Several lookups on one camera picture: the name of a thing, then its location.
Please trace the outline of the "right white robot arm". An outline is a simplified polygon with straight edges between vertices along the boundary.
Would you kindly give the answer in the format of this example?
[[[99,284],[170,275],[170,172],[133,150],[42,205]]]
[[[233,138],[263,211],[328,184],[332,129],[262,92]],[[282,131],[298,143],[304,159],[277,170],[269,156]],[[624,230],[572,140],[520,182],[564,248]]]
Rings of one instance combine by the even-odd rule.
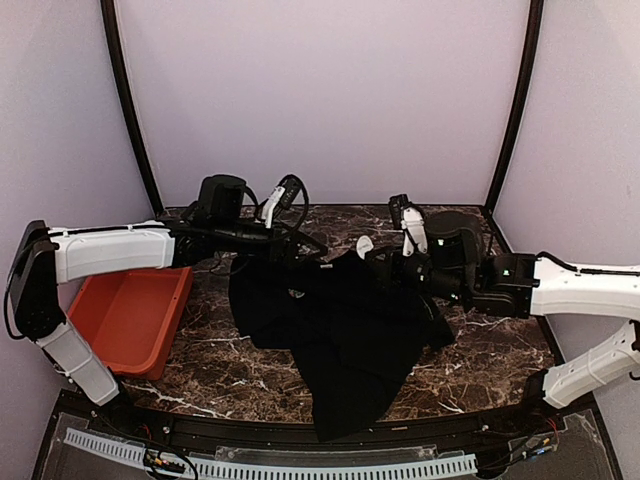
[[[574,359],[526,381],[522,403],[510,413],[521,434],[534,432],[574,400],[629,373],[639,364],[639,269],[571,265],[547,253],[491,255],[471,215],[439,212],[429,218],[412,206],[394,216],[401,247],[375,248],[362,236],[358,255],[383,278],[490,316],[529,318],[581,314],[625,319],[609,338]]]

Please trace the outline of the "black t-shirt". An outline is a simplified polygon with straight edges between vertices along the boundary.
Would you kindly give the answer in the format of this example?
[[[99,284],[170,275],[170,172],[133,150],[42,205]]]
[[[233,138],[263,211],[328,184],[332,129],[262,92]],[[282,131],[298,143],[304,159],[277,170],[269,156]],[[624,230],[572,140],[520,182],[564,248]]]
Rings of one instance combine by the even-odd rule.
[[[231,263],[235,326],[260,349],[287,350],[312,394],[313,422],[383,417],[425,348],[455,336],[431,297],[388,288],[355,252],[288,268],[258,257]],[[288,290],[305,293],[294,299]]]

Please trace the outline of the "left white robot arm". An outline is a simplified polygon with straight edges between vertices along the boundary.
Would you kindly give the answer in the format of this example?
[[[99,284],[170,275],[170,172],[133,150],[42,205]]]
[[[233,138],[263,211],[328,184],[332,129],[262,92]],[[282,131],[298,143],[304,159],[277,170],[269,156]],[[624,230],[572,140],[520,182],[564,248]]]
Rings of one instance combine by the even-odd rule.
[[[285,175],[252,216],[243,201],[254,198],[245,180],[213,175],[178,218],[142,223],[51,228],[30,222],[7,274],[2,314],[8,336],[36,344],[95,405],[120,436],[141,427],[140,412],[119,398],[114,374],[81,337],[59,305],[58,287],[83,277],[134,269],[191,267],[217,254],[294,261],[310,202],[304,182]]]

